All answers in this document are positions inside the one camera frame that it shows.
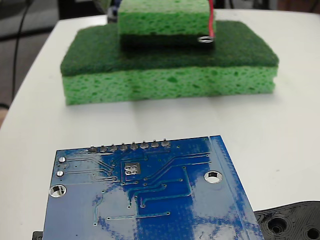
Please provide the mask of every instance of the red wire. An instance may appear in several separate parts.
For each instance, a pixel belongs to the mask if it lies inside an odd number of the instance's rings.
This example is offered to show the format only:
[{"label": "red wire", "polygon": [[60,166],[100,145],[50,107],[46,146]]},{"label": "red wire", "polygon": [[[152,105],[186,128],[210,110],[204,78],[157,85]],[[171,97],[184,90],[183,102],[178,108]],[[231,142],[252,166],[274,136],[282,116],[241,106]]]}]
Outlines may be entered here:
[{"label": "red wire", "polygon": [[209,36],[214,38],[215,32],[214,32],[214,0],[209,0],[209,6],[210,6],[210,17],[209,17]]}]

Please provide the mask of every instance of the sponge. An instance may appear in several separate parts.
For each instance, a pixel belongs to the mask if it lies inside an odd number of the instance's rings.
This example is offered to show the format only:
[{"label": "sponge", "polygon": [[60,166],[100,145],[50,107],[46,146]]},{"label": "sponge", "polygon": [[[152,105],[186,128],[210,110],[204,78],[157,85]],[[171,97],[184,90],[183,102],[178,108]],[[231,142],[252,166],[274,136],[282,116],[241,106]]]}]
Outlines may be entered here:
[{"label": "sponge", "polygon": [[118,13],[121,46],[212,48],[213,43],[198,42],[209,34],[208,20],[207,0],[123,0]]},{"label": "sponge", "polygon": [[119,34],[208,34],[208,19],[207,0],[123,0]]},{"label": "sponge", "polygon": [[62,64],[66,103],[272,93],[278,57],[245,24],[217,21],[216,51],[121,51],[116,24],[79,31]]}]

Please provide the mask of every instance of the table surface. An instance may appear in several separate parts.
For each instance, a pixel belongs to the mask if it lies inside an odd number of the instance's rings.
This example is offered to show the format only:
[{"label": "table surface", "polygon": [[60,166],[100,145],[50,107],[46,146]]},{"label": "table surface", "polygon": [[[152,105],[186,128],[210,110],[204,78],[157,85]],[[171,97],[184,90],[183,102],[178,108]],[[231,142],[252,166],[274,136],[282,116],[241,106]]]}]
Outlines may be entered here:
[{"label": "table surface", "polygon": [[320,16],[218,10],[279,56],[274,94],[66,106],[60,63],[81,28],[105,16],[60,21],[0,130],[0,232],[42,231],[56,150],[222,135],[254,211],[320,201]]}]

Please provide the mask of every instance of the printed circuit board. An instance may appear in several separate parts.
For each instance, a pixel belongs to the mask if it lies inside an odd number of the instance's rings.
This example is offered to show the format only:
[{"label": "printed circuit board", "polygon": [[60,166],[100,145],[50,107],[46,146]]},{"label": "printed circuit board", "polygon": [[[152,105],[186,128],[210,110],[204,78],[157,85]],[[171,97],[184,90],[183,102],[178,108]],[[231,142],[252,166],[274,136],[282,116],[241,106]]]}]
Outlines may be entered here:
[{"label": "printed circuit board", "polygon": [[220,136],[58,150],[43,240],[263,240]]}]

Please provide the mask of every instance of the screw hole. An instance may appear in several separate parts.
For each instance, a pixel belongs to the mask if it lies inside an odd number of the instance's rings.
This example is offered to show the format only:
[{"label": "screw hole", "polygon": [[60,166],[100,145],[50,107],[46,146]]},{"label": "screw hole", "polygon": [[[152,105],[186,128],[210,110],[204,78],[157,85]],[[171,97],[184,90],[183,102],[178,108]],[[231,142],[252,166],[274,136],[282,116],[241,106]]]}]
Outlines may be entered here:
[{"label": "screw hole", "polygon": [[287,229],[287,223],[284,219],[276,217],[276,218],[271,219],[269,221],[268,228],[274,234],[280,234],[280,233],[283,233]]},{"label": "screw hole", "polygon": [[217,184],[222,181],[222,174],[218,171],[208,171],[204,175],[204,180],[211,184]]},{"label": "screw hole", "polygon": [[53,198],[61,198],[63,195],[65,195],[67,192],[67,189],[63,185],[55,185],[52,186],[49,190],[49,195]]},{"label": "screw hole", "polygon": [[311,228],[308,232],[307,232],[307,236],[310,239],[318,239],[320,236],[320,232],[315,229],[315,228]]}]

